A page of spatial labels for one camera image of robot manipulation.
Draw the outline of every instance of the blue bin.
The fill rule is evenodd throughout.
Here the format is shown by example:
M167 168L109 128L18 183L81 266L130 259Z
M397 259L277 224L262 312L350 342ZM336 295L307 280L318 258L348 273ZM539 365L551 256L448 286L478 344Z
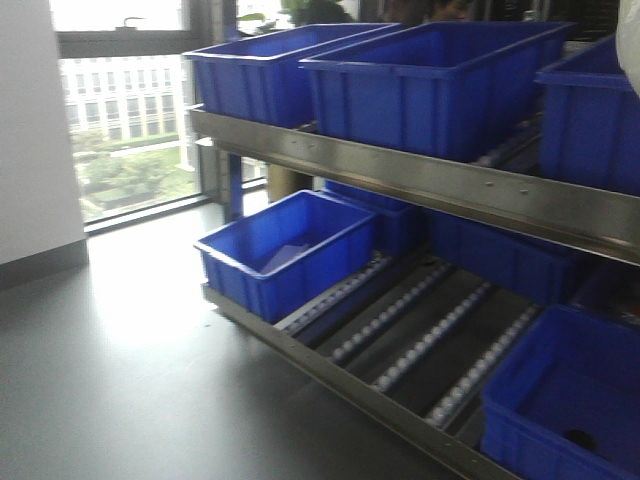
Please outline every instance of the blue bin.
M196 243L208 285L275 323L372 258L374 215L300 191Z
M576 291L594 257L543 240L430 211L432 251L541 305Z
M546 87L542 175L640 194L640 98L618 64L615 38L548 67L537 78Z
M373 212L376 215L373 248L393 257L402 256L427 240L427 220L422 208L395 198L327 180L329 195Z
M297 127L313 120L311 87L301 58L358 42L398 24L308 25L189 52L204 109Z
M300 63L320 133L468 162L534 113L571 26L435 22Z
M548 310L483 391L482 451L529 480L640 479L640 334Z
M640 329L640 268L613 260L603 262L576 292L571 305Z

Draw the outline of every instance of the window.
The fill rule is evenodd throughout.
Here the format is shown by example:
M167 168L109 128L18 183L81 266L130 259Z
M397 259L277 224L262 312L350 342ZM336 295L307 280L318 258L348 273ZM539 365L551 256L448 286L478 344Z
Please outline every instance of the window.
M144 90L146 86L147 84L144 81L144 70L138 70L138 88L140 90Z
M87 103L85 105L87 111L87 122L100 121L100 110L97 103Z
M77 105L67 105L67 119L71 126L75 126L80 123L80 119L78 118Z
M131 125L129 127L129 130L131 132L131 138L137 138L142 136L142 125L140 125L139 123Z
M147 132L149 135L157 135L160 132L160 126L158 122L151 122L147 124Z
M62 89L64 90L65 95L71 94L71 90L69 90L69 77L66 75L62 75Z
M130 117L139 117L140 116L140 107L138 105L137 98L130 98L127 100L127 112Z
M110 92L116 91L116 74L115 72L107 72L107 85Z
M164 121L164 131L165 133L175 132L176 131L176 121L172 118Z
M84 86L84 75L82 75L80 73L76 75L76 86L78 87L78 94L79 95L83 95L83 94L87 93L87 89Z
M156 104L156 97L146 97L144 99L145 109L147 115L155 115L158 113L158 106Z
M118 118L118 102L116 100L109 100L107 102L107 118L109 120Z
M109 140L122 139L122 129L120 127L114 127L109 129Z
M202 19L212 2L49 2L85 221L200 193L199 149L185 115L195 103L192 65L181 53L211 44ZM128 21L135 35L115 28L131 16L144 17ZM166 111L159 88L172 94Z
M173 112L173 97L171 95L162 96L162 111Z
M133 84L131 83L131 72L124 72L124 88L127 90L131 90L133 88Z
M94 93L100 93L100 74L99 73L92 73L91 74L91 81L93 83L93 91L94 91Z

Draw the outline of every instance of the metal shelving rack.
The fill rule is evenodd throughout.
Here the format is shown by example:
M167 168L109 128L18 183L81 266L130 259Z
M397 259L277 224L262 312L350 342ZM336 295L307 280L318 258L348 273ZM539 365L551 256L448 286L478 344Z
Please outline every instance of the metal shelving rack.
M196 132L212 137L227 152L220 160L228 172L237 170L240 155L250 156L640 265L640 198L199 109L192 111L192 122ZM229 185L232 204L240 197L239 188L239 181ZM238 211L232 208L229 218ZM456 297L465 288L466 296ZM437 290L434 295L431 289ZM477 449L482 424L478 394L493 366L535 317L537 306L426 252L393 262L376 259L273 326L206 284L203 293L292 363L447 467L447 478L518 479ZM437 306L429 304L433 297L438 297ZM449 302L450 310L438 310L443 302ZM496 324L501 312L506 317ZM478 329L483 334L474 336ZM488 331L491 338L484 338ZM469 345L478 350L462 362L466 367L449 368ZM416 373L412 368L421 361L422 350L431 349L436 349L432 363ZM405 375L418 375L423 383L426 379L439 392L437 398L431 392L416 397L402 388L394 391L395 381ZM438 378L439 389L434 386ZM415 398L421 398L417 405Z
M640 198L192 111L222 150L640 265Z

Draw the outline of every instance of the metal rail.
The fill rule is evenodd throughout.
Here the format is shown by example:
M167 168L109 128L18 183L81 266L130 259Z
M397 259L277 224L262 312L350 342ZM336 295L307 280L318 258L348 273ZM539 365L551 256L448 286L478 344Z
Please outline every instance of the metal rail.
M192 110L220 148L640 265L640 197Z
M202 285L204 297L229 318L337 394L466 480L521 480L473 448L437 429L330 359L274 328L227 297ZM440 478L425 472L426 478Z

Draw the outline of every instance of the floor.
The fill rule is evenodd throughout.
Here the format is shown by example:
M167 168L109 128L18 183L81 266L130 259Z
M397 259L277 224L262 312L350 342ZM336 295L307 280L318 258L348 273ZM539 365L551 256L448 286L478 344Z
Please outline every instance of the floor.
M0 292L0 478L451 478L203 300L192 243L220 223L97 235L89 266Z

